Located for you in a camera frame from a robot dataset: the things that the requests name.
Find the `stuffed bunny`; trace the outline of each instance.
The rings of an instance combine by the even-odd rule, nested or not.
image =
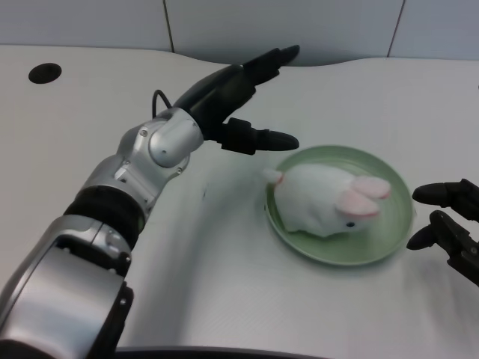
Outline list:
[[[319,164],[263,173],[275,184],[275,202],[286,230],[321,237],[366,228],[379,214],[375,200],[387,198],[391,190],[381,178],[357,177]]]

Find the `bunny tail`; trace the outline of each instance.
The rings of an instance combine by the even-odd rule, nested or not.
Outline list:
[[[263,170],[263,177],[268,183],[278,184],[283,179],[283,173],[272,170],[271,168],[266,168]]]

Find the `light green dish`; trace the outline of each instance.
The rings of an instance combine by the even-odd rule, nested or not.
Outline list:
[[[384,161],[350,147],[319,146],[292,155],[278,166],[278,171],[302,163],[321,163],[356,175],[381,177],[391,183],[391,196],[379,202],[381,213],[367,230],[321,238],[306,232],[288,233],[276,208],[273,186],[268,185],[266,213],[288,245],[314,260],[340,266],[372,263],[405,245],[414,217],[411,194],[401,177]]]

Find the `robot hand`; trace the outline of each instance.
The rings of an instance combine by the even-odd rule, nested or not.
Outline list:
[[[470,221],[479,222],[479,188],[467,179],[434,183],[417,188],[412,198],[420,203],[450,207]],[[448,255],[448,264],[479,286],[479,245],[469,232],[443,211],[430,214],[430,224],[419,230],[407,244],[413,251],[438,244]]]
[[[279,74],[299,46],[231,65],[129,130],[64,215],[54,220],[0,295],[0,358],[110,358],[133,300],[124,280],[132,250],[166,183],[205,140],[225,150],[292,150],[290,135],[227,117]]]

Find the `table surface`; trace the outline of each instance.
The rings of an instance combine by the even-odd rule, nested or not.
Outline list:
[[[35,85],[28,72],[63,73]],[[221,64],[164,52],[0,46],[0,286],[96,164]],[[235,117],[295,135],[302,148],[357,147],[410,188],[479,183],[479,62],[369,59],[281,69]],[[135,302],[121,346],[234,346],[330,358],[476,358],[479,289],[429,250],[367,267],[313,263],[270,230],[261,169],[289,153],[244,156],[206,143],[170,182],[133,253]],[[416,206],[414,230],[431,208]],[[472,235],[477,225],[453,214]]]

